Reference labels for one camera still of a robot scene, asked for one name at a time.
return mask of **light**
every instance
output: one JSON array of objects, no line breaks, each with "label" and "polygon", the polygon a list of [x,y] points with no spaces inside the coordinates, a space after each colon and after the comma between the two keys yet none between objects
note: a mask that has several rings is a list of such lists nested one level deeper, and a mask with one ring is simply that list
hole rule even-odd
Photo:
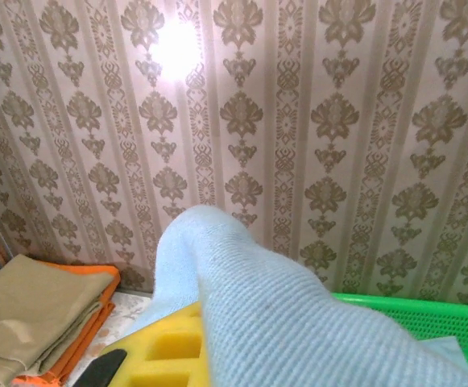
[{"label": "light", "polygon": [[159,43],[151,46],[153,60],[162,66],[161,77],[183,80],[200,62],[196,31],[191,23],[168,22],[159,32]]}]

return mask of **patterned wall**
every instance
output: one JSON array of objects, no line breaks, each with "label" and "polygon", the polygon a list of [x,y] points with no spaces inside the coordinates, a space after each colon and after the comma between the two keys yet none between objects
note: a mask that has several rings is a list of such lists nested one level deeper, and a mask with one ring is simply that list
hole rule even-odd
[{"label": "patterned wall", "polygon": [[16,252],[149,291],[197,203],[330,289],[468,303],[468,0],[0,0]]}]

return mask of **towel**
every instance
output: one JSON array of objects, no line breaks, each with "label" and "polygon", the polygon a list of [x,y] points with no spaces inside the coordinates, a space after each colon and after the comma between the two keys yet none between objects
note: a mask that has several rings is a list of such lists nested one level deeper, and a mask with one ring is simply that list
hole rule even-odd
[{"label": "towel", "polygon": [[109,265],[96,265],[96,266],[73,266],[66,264],[52,264],[43,262],[53,268],[64,270],[65,272],[89,275],[96,273],[109,273],[114,279],[109,283],[105,290],[99,297],[99,302],[103,307],[96,311],[90,320],[85,324],[78,337],[74,342],[65,350],[58,361],[52,366],[49,371],[44,375],[40,376],[26,376],[22,375],[14,379],[14,383],[23,384],[28,383],[29,385],[50,385],[53,387],[63,385],[68,379],[69,375],[76,367],[78,361],[85,353],[85,349],[89,346],[93,337],[106,319],[110,316],[114,308],[114,304],[110,301],[114,291],[121,281],[119,270],[114,266]]},{"label": "towel", "polygon": [[21,375],[14,379],[14,383],[18,385],[42,385],[49,387],[61,387],[65,385],[65,382],[71,376],[71,372],[85,354],[87,347],[103,323],[108,319],[114,307],[115,304],[113,302],[107,302],[99,311],[95,312],[93,317],[85,324],[78,339],[67,348],[62,357],[44,375],[38,377]]},{"label": "towel", "polygon": [[468,362],[461,347],[459,347],[456,336],[436,337],[435,339],[421,340],[424,347],[439,353],[441,356],[451,361],[454,365],[465,369],[468,372]]},{"label": "towel", "polygon": [[109,273],[80,276],[16,256],[0,270],[0,385],[42,375],[101,308]]},{"label": "towel", "polygon": [[336,300],[307,268],[207,206],[162,235],[144,327],[201,302],[215,387],[468,387],[468,373],[383,314]]}]

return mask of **plastic basket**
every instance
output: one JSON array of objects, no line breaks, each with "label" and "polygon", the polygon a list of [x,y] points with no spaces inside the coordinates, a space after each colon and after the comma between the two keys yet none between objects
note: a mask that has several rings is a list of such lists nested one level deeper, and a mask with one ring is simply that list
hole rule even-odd
[{"label": "plastic basket", "polygon": [[468,361],[467,305],[354,294],[336,293],[334,296],[341,301],[384,313],[418,340],[456,336]]}]

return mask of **black handle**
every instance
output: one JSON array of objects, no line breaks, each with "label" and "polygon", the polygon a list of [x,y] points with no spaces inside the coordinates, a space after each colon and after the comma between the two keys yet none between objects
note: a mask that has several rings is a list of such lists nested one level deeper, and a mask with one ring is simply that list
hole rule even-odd
[{"label": "black handle", "polygon": [[107,387],[126,355],[127,352],[124,349],[114,349],[92,360],[73,387]]}]

